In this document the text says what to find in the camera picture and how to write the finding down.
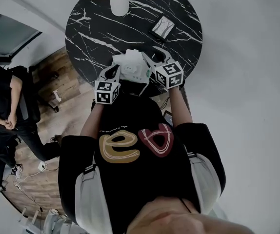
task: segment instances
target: black pants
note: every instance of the black pants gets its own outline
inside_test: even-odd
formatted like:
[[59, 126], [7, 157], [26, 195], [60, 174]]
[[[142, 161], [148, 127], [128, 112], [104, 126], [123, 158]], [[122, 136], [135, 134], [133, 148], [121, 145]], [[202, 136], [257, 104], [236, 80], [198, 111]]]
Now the black pants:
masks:
[[0, 160], [11, 168], [15, 167], [16, 161], [14, 153], [8, 153], [6, 145], [14, 135], [18, 135], [23, 139], [34, 155], [42, 161], [47, 161], [60, 155], [60, 145], [57, 142], [42, 144], [38, 135], [37, 124], [24, 122], [17, 124], [13, 130], [8, 130], [0, 125]]

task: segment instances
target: person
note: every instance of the person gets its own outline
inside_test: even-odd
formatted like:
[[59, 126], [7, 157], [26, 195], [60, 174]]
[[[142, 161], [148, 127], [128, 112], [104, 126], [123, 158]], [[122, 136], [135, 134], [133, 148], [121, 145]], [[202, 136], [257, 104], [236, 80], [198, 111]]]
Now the person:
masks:
[[64, 211], [90, 234], [251, 234], [207, 216], [225, 187], [220, 155], [179, 88], [169, 97], [173, 126], [150, 98], [122, 94], [63, 138]]
[[21, 177], [23, 165], [17, 164], [14, 153], [8, 151], [7, 144], [14, 136], [21, 137], [40, 160], [50, 160], [60, 155], [56, 138], [43, 145], [36, 123], [22, 116], [18, 104], [23, 90], [22, 80], [0, 67], [0, 160], [12, 169], [16, 180]]

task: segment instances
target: white floor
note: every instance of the white floor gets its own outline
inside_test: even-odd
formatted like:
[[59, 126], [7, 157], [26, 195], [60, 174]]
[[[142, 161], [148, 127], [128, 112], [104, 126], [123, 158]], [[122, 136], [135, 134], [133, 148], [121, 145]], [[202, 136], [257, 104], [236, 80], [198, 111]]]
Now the white floor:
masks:
[[280, 233], [280, 0], [190, 0], [203, 28], [186, 83], [220, 151], [219, 205], [259, 234]]

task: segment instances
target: white vase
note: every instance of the white vase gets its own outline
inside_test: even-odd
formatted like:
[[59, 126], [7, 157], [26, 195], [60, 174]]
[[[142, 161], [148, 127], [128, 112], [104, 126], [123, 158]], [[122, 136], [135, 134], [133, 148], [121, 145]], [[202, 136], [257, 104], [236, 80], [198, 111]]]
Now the white vase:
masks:
[[122, 17], [128, 13], [129, 0], [110, 0], [112, 13], [115, 16]]

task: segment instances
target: black marble tabletop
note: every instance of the black marble tabletop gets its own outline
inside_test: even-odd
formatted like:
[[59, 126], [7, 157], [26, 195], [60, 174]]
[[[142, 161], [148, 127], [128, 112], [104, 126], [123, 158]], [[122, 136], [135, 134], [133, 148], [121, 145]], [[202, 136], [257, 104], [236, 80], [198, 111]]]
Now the black marble tabletop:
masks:
[[[166, 42], [149, 33], [161, 14], [176, 23]], [[149, 46], [167, 50], [183, 67], [186, 79], [200, 57], [202, 29], [188, 0], [129, 0], [129, 12], [124, 17], [112, 14], [110, 0], [80, 0], [69, 17], [65, 41], [74, 68], [92, 85], [112, 64], [113, 55]], [[165, 91], [151, 79], [145, 95]]]

